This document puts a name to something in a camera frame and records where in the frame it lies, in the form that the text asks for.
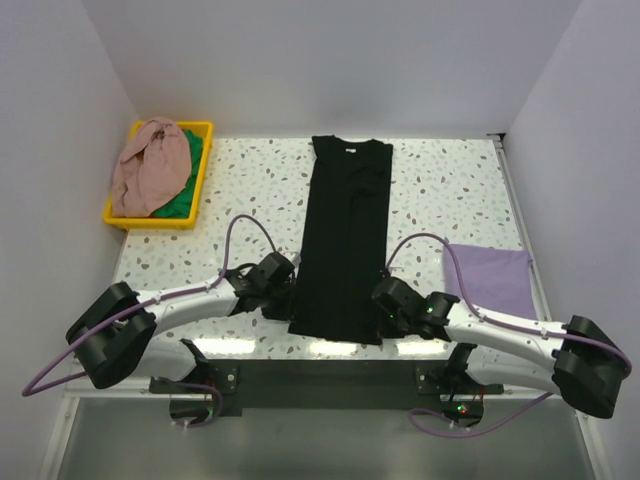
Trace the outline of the black t shirt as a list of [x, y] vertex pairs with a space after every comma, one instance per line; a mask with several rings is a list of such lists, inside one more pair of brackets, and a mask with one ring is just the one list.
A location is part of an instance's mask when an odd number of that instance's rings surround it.
[[378, 140], [312, 139], [315, 162], [289, 333], [378, 345], [393, 147]]

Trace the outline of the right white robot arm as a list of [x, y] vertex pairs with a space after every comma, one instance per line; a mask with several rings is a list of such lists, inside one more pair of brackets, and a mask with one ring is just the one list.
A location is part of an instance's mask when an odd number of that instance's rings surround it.
[[560, 396], [572, 408], [612, 418], [628, 360], [590, 319], [546, 322], [481, 309], [443, 292], [421, 296], [406, 282], [383, 279], [373, 302], [393, 327], [454, 348], [433, 378], [449, 393], [513, 385]]

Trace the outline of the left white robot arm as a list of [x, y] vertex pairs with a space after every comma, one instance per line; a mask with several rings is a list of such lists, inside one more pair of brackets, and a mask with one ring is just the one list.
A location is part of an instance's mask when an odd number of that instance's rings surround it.
[[163, 346], [153, 339], [207, 318], [278, 306], [293, 289], [294, 273], [294, 263], [271, 252], [257, 264], [182, 288], [136, 292], [119, 282], [69, 328], [66, 341], [97, 389], [133, 376], [168, 378], [196, 392], [207, 380], [204, 355], [191, 341]]

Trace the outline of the folded purple t shirt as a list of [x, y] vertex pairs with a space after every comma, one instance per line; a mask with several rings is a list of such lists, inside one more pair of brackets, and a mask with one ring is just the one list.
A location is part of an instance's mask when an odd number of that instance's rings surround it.
[[462, 244], [451, 244], [451, 248], [474, 305], [521, 318], [537, 317], [528, 251]]

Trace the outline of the green t shirt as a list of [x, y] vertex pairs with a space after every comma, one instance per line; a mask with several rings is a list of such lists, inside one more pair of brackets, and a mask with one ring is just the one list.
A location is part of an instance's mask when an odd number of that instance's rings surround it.
[[152, 213], [153, 218], [187, 219], [191, 212], [194, 191], [203, 154], [203, 139], [191, 130], [183, 133], [189, 144], [191, 158], [191, 172], [184, 188], [168, 203]]

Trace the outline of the yellow plastic bin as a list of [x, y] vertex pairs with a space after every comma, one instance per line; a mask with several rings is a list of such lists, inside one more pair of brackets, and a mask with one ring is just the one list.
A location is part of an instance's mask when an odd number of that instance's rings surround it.
[[131, 129], [116, 162], [103, 221], [131, 229], [192, 229], [213, 142], [208, 121], [155, 117]]

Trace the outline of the pink t shirt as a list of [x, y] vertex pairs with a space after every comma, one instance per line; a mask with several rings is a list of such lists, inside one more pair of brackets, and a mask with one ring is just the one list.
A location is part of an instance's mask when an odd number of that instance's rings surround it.
[[189, 144], [176, 122], [156, 117], [128, 140], [115, 166], [111, 201], [116, 217], [148, 217], [173, 199], [191, 172]]

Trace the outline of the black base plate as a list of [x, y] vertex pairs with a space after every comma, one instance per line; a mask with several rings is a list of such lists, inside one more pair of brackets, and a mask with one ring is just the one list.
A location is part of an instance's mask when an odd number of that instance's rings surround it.
[[172, 419], [201, 421], [248, 409], [409, 410], [439, 408], [443, 398], [500, 395], [462, 372], [447, 373], [446, 360], [211, 360], [181, 387], [159, 379], [149, 391], [170, 397]]

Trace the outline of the aluminium front rail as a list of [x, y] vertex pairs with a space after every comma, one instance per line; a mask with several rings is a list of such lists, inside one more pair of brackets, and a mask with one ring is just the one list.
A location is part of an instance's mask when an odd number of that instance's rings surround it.
[[129, 378], [146, 378], [151, 394], [193, 394], [206, 386], [224, 395], [265, 405], [280, 396], [295, 406], [306, 402], [361, 408], [367, 402], [435, 396], [499, 395], [506, 386], [584, 397], [594, 385], [588, 363], [577, 353], [555, 350], [551, 368], [503, 352], [458, 346], [446, 360], [254, 360], [207, 359], [184, 353], [176, 360], [106, 360], [84, 367], [98, 390]]

